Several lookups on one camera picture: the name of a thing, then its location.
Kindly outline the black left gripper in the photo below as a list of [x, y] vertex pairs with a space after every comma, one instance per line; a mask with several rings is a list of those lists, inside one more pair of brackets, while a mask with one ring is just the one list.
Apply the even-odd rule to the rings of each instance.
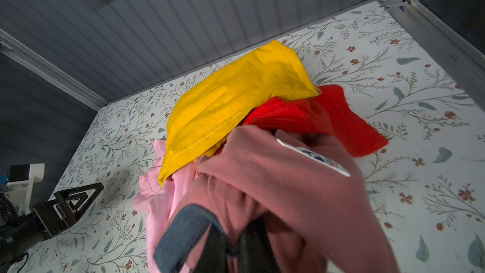
[[58, 235], [59, 227], [74, 226], [103, 189], [102, 183], [93, 183], [56, 192], [55, 199], [36, 204], [13, 225], [1, 226], [1, 267], [20, 262], [27, 250]]

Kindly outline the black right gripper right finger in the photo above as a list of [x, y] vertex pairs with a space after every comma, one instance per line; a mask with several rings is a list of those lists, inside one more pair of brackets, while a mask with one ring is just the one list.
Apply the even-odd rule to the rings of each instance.
[[280, 272], [262, 218], [246, 227], [239, 239], [239, 247], [239, 272]]

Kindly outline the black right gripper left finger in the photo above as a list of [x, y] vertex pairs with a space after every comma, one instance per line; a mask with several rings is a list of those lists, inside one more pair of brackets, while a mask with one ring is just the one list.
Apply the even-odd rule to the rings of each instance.
[[228, 273], [226, 239], [213, 224], [193, 273]]

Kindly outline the dusty rose shirt grey trim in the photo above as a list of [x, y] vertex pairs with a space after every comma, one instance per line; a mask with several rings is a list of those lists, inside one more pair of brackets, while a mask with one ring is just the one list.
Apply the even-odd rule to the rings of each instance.
[[198, 159], [197, 175], [155, 248], [161, 272], [193, 272], [213, 224], [239, 272], [239, 239], [259, 218], [280, 272], [399, 271], [363, 175], [332, 136], [240, 126], [220, 154]]

